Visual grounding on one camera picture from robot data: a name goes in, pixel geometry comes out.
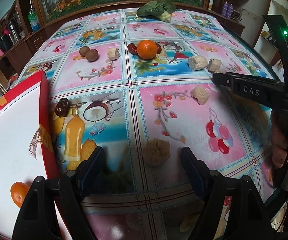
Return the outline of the right hand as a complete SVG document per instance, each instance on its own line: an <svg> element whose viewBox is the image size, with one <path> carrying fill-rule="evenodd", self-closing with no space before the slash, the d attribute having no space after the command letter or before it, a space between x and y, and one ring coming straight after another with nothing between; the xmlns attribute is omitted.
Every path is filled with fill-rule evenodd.
<svg viewBox="0 0 288 240"><path fill-rule="evenodd" d="M275 167L281 168L287 157L288 138L278 126L278 114L275 110L271 112L271 132L272 161Z"/></svg>

